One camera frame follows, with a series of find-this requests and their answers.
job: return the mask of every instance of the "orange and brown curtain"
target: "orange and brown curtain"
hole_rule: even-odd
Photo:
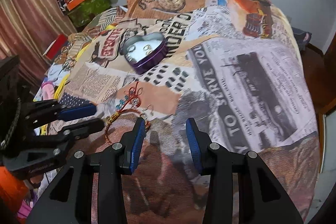
[[[44,51],[60,33],[73,32],[56,0],[0,0],[0,58],[18,54],[20,75],[34,86],[49,66]]]

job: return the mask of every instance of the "bedspread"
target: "bedspread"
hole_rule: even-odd
[[[199,176],[193,166],[185,134],[189,117],[228,150],[258,152],[304,219],[314,195],[319,143],[298,47],[281,10],[269,0],[127,4],[129,10],[118,18],[116,28],[95,37],[75,64],[60,102],[94,102],[95,117],[103,118],[116,111],[125,92],[139,81],[139,109],[148,108],[151,127],[137,170],[122,177],[128,223],[202,222],[209,177]],[[159,65],[137,75],[118,49],[127,38],[152,32],[168,39],[169,52]],[[119,141],[136,118],[128,113],[113,122],[110,141]],[[51,133],[64,125],[52,123]],[[109,145],[99,132],[78,141],[73,152],[95,153]],[[96,202],[97,176],[93,223]]]

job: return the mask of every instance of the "black cable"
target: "black cable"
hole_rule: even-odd
[[[47,178],[48,185],[49,185],[49,184],[50,184],[50,182],[49,182],[49,179],[48,179],[47,173],[45,173],[45,177]]]

